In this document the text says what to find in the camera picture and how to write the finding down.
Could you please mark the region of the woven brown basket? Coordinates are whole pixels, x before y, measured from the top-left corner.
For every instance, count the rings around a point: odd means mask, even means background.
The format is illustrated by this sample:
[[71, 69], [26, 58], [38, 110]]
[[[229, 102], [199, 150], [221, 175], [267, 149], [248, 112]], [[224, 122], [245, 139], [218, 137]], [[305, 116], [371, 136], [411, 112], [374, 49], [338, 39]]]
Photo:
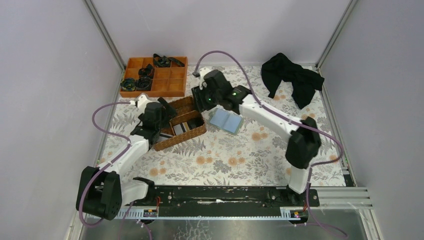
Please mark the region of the woven brown basket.
[[206, 132], [206, 123], [202, 114], [195, 110], [192, 96], [174, 100], [169, 105], [176, 110], [176, 116], [160, 131], [159, 140], [153, 146], [156, 151], [188, 141]]

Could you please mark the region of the green card holder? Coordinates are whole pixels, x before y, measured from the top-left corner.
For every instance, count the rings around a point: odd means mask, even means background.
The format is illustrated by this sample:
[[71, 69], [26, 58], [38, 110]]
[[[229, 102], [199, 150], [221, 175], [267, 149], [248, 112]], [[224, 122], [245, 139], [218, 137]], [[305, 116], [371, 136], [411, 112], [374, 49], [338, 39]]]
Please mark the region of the green card holder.
[[216, 108], [209, 113], [208, 123], [229, 134], [237, 135], [243, 124], [243, 119], [233, 112]]

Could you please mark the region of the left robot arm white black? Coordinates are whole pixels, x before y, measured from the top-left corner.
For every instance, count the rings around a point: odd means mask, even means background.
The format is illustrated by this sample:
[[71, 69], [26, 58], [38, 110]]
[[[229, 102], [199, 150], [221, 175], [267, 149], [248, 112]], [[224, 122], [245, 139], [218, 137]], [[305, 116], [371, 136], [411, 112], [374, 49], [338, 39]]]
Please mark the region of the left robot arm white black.
[[85, 222], [83, 214], [100, 220], [113, 220], [123, 206], [136, 200], [151, 201], [153, 198], [149, 194], [154, 188], [153, 181], [136, 177], [122, 183], [121, 176], [152, 149], [161, 130], [177, 116], [177, 111], [164, 98], [150, 100], [144, 93], [136, 100], [127, 101], [126, 105], [135, 106], [141, 112], [139, 123], [129, 136], [114, 134], [123, 138], [126, 144], [111, 160], [97, 167], [87, 166], [81, 172], [75, 208], [85, 226], [94, 227], [95, 224]]

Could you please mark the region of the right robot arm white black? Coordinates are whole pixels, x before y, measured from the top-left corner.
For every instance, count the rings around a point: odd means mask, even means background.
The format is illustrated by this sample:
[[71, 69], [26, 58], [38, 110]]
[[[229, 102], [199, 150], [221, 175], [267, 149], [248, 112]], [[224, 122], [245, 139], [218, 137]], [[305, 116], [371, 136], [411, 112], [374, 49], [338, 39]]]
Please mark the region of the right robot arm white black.
[[316, 121], [302, 120], [255, 99], [253, 91], [238, 85], [233, 87], [219, 70], [201, 68], [193, 73], [199, 85], [191, 89], [195, 109], [200, 113], [221, 106], [227, 111], [250, 118], [286, 140], [285, 158], [291, 165], [288, 187], [302, 194], [308, 186], [311, 161], [322, 145]]

